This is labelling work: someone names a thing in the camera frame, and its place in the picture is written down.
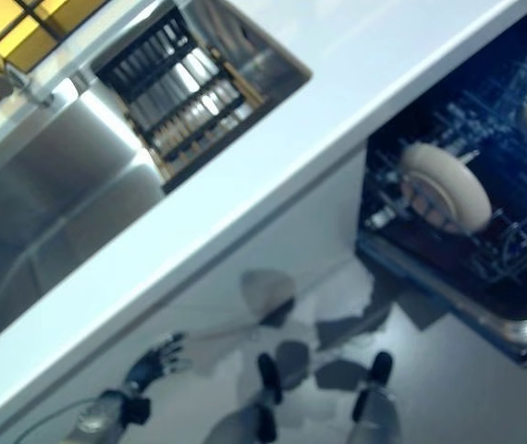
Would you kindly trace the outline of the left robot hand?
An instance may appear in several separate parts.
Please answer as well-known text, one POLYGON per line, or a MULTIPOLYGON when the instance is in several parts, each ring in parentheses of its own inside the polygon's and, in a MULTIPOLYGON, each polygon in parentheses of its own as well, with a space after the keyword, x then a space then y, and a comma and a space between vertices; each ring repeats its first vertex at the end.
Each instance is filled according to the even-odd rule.
POLYGON ((186 334, 168 333, 155 342, 128 370, 122 385, 140 396, 153 382, 191 368, 183 355, 186 334))

